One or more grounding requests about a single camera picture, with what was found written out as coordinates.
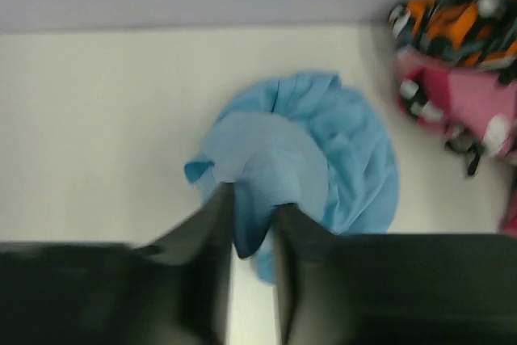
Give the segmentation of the pink red camouflage cloth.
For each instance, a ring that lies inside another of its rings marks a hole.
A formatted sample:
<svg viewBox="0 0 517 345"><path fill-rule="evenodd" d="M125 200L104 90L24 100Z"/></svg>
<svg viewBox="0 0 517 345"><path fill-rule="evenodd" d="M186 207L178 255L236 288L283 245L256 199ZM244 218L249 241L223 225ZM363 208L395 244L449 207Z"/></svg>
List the pink red camouflage cloth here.
<svg viewBox="0 0 517 345"><path fill-rule="evenodd" d="M506 72L444 65L414 48L397 51L397 102L414 122L440 133L472 177L484 158L516 164L516 80Z"/></svg>

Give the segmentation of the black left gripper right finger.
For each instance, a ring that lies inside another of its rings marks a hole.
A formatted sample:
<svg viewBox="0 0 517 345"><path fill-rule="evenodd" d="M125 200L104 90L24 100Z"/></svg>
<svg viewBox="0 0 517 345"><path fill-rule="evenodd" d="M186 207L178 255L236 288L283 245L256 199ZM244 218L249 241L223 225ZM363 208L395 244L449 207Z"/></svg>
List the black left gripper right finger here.
<svg viewBox="0 0 517 345"><path fill-rule="evenodd" d="M293 205L272 225L283 344L513 344L516 240L331 233Z"/></svg>

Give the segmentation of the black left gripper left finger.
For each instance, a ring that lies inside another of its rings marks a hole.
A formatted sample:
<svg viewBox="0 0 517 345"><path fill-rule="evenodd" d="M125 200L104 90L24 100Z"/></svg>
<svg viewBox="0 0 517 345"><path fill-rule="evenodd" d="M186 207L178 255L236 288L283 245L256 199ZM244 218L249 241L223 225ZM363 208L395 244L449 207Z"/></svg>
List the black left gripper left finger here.
<svg viewBox="0 0 517 345"><path fill-rule="evenodd" d="M222 344L234 189L150 244L3 242L4 344Z"/></svg>

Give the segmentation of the light blue cloth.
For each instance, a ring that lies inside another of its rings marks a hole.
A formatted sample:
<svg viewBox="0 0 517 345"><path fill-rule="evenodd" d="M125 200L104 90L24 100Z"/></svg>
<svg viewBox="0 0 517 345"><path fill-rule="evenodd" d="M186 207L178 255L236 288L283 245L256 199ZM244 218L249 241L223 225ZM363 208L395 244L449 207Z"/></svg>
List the light blue cloth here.
<svg viewBox="0 0 517 345"><path fill-rule="evenodd" d="M305 72L251 86L223 108L185 164L203 200L235 190L234 244L258 278L275 280L272 214L294 204L334 234L386 232L399 197L388 132L337 74Z"/></svg>

